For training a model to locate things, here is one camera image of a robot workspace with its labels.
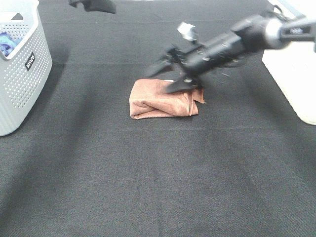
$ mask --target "black fabric surface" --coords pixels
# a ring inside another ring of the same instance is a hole
[[[189,47],[181,21],[206,41],[267,2],[115,3],[116,15],[39,2],[53,66],[22,126],[0,138],[0,236],[315,236],[316,126],[262,54],[206,74],[197,116],[129,117],[146,67],[170,43]]]

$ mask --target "white laundry basket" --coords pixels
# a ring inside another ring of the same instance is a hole
[[[0,52],[0,136],[21,125],[52,66],[38,4],[38,0],[0,0],[0,32],[14,40],[23,38],[8,56]]]

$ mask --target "blue clothing in basket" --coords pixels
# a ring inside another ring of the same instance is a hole
[[[0,50],[8,56],[14,48],[21,42],[21,39],[12,39],[6,32],[0,33]]]

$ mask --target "brown towel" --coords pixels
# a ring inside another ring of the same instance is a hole
[[[203,89],[167,94],[164,89],[169,83],[160,79],[137,80],[129,97],[130,116],[144,119],[197,115],[195,101],[204,103]]]

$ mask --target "basket logo text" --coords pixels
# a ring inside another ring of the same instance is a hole
[[[33,65],[34,61],[35,61],[35,55],[32,52],[31,56],[29,57],[29,59],[25,63],[26,70],[29,71],[31,69],[31,66]]]

